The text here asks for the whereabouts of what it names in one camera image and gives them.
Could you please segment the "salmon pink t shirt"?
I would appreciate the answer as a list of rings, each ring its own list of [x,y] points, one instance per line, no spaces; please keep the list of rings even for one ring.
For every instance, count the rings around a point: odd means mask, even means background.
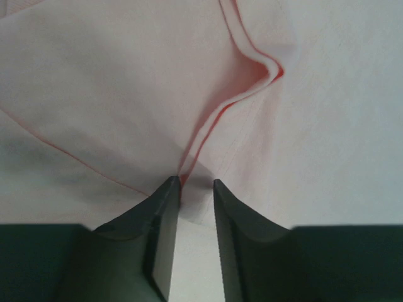
[[[1,2],[2,223],[176,175],[171,301],[224,300],[215,179],[284,227],[402,223],[402,2]]]

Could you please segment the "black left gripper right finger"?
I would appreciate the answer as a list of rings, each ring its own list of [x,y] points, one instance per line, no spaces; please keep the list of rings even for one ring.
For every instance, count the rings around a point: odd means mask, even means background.
[[[291,301],[289,231],[235,197],[220,180],[213,203],[226,301]]]

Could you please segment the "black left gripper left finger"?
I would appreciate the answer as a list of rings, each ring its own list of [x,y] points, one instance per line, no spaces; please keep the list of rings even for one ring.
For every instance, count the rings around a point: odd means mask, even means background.
[[[181,183],[171,176],[147,199],[77,234],[57,301],[168,301]]]

